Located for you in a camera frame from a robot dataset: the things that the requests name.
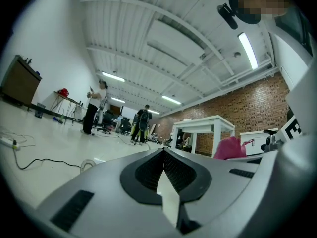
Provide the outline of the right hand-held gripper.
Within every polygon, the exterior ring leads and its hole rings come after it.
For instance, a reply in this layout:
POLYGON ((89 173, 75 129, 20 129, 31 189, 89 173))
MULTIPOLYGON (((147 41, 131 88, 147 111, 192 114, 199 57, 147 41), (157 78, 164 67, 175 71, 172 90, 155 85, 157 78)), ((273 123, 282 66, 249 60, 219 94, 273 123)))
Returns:
POLYGON ((281 148, 290 140, 317 132, 317 62, 311 62, 306 74, 286 97, 292 117, 279 130, 264 130, 269 137, 261 146, 264 152, 281 148))

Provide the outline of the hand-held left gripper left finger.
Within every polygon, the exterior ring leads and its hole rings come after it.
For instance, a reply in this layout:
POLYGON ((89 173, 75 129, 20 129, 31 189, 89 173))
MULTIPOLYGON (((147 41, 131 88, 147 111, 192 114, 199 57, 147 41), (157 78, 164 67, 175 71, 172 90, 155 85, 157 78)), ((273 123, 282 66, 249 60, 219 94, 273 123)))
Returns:
POLYGON ((54 192, 37 208, 51 229, 65 238, 179 238, 162 210, 162 197, 149 189, 147 167, 162 149, 97 164, 54 192))

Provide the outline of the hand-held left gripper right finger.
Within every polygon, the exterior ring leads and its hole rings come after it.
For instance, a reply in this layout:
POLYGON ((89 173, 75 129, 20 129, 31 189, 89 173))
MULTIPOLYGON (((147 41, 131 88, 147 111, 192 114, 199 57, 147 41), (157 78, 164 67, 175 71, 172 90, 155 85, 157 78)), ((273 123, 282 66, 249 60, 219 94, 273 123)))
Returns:
POLYGON ((259 164, 219 160, 180 150, 166 149, 177 157, 205 166, 211 183, 197 201, 186 203, 190 220, 201 226, 183 235, 172 229, 166 238, 238 238, 260 205, 281 152, 265 153, 259 164))

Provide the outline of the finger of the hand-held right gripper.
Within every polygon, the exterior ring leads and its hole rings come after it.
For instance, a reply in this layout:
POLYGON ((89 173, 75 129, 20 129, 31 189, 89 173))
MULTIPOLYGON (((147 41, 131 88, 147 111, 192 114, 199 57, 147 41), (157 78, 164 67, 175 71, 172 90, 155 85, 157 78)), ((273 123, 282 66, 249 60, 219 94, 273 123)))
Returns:
POLYGON ((260 154, 254 154, 254 155, 247 155, 246 157, 240 157, 240 158, 229 158, 226 160, 227 161, 259 164, 263 158, 263 155, 264 155, 264 153, 260 153, 260 154))

